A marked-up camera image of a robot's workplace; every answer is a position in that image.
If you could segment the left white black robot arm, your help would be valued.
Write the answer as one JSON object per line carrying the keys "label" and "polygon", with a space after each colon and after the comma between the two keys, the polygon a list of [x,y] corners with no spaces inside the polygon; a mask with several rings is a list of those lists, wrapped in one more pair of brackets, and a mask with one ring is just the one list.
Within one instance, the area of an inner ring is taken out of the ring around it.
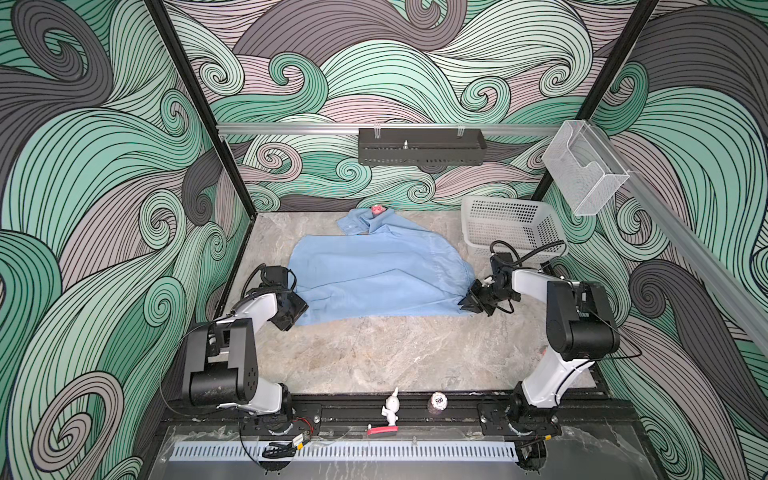
{"label": "left white black robot arm", "polygon": [[228,314],[192,329],[183,341],[182,401],[190,407],[291,417],[288,388],[259,373],[256,334],[267,323],[288,331],[307,309],[306,301],[290,289],[258,288]]}

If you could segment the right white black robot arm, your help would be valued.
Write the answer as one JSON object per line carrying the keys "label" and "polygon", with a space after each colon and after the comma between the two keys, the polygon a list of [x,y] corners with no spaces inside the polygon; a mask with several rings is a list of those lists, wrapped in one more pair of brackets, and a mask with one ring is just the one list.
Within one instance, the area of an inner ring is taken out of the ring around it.
{"label": "right white black robot arm", "polygon": [[532,269],[503,267],[470,286],[459,307],[488,316],[527,296],[545,306],[548,342],[543,358],[521,382],[523,404],[540,410],[559,406],[572,382],[599,360],[618,351],[620,334],[606,289]]}

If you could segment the light blue long sleeve shirt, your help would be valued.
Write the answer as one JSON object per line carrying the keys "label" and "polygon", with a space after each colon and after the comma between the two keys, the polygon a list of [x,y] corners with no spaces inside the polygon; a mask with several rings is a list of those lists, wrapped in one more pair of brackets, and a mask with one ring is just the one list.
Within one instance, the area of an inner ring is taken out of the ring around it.
{"label": "light blue long sleeve shirt", "polygon": [[289,269],[308,309],[301,326],[360,317],[462,316],[476,275],[442,235],[392,210],[353,209],[338,235],[307,235]]}

